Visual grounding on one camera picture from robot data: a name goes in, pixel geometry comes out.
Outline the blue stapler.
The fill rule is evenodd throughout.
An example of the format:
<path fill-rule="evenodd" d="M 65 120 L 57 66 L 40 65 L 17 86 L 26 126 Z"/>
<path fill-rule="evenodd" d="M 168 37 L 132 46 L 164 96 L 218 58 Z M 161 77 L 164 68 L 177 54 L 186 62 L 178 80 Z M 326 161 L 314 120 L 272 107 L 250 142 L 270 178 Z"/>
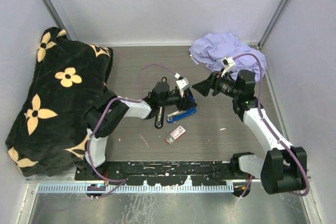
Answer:
<path fill-rule="evenodd" d="M 177 102 L 176 107 L 178 108 L 177 111 L 167 115 L 167 123 L 174 123 L 197 112 L 196 107 L 189 110 L 182 110 L 182 98 L 180 98 L 180 100 Z"/>

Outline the red white staple box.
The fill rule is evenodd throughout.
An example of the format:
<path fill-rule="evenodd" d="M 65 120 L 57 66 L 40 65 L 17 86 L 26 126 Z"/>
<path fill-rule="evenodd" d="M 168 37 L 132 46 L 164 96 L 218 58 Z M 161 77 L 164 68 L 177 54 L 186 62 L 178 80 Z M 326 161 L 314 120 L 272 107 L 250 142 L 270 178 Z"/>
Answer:
<path fill-rule="evenodd" d="M 166 138 L 166 142 L 168 144 L 174 143 L 178 138 L 180 138 L 186 132 L 185 128 L 182 126 L 177 127 L 174 131 L 172 131 Z"/>

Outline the black stapler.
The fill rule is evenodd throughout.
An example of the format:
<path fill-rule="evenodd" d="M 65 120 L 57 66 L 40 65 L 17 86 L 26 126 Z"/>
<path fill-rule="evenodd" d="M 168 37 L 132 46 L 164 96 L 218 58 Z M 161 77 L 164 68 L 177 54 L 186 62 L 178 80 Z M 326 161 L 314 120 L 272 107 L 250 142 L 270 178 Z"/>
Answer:
<path fill-rule="evenodd" d="M 155 88 L 153 89 L 155 100 L 159 106 L 159 112 L 155 117 L 155 123 L 154 123 L 154 127 L 156 129 L 161 129 L 163 127 L 165 107 L 162 106 L 162 103 L 163 100 L 166 99 L 168 92 L 169 92 L 169 85 L 167 83 L 167 77 L 162 77 L 161 81 L 158 82 Z"/>

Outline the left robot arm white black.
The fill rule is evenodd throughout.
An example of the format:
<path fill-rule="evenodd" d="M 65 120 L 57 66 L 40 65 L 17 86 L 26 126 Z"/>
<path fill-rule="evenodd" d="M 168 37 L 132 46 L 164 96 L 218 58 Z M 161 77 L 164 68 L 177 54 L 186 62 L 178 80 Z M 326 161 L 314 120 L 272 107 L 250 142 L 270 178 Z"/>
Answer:
<path fill-rule="evenodd" d="M 93 180 L 101 179 L 105 174 L 106 145 L 109 135 L 123 118 L 155 119 L 154 127 L 161 129 L 164 124 L 164 112 L 167 106 L 175 106 L 177 114 L 185 115 L 196 109 L 190 84 L 187 79 L 177 80 L 175 89 L 171 90 L 163 78 L 141 100 L 117 96 L 107 91 L 84 115 L 89 134 L 89 143 L 85 159 L 89 163 L 86 173 Z"/>

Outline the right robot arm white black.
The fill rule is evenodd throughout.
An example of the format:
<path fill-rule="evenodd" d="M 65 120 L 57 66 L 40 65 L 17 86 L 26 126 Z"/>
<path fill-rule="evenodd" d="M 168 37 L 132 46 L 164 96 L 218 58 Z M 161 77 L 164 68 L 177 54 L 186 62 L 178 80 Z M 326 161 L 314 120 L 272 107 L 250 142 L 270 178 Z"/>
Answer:
<path fill-rule="evenodd" d="M 203 96 L 222 93 L 232 98 L 233 110 L 254 133 L 266 156 L 235 154 L 230 172 L 241 179 L 250 174 L 261 180 L 264 190 L 272 195 L 293 193 L 305 196 L 310 191 L 307 176 L 307 153 L 303 147 L 294 147 L 272 124 L 260 101 L 255 96 L 255 73 L 241 70 L 236 79 L 229 73 L 212 72 L 192 87 Z"/>

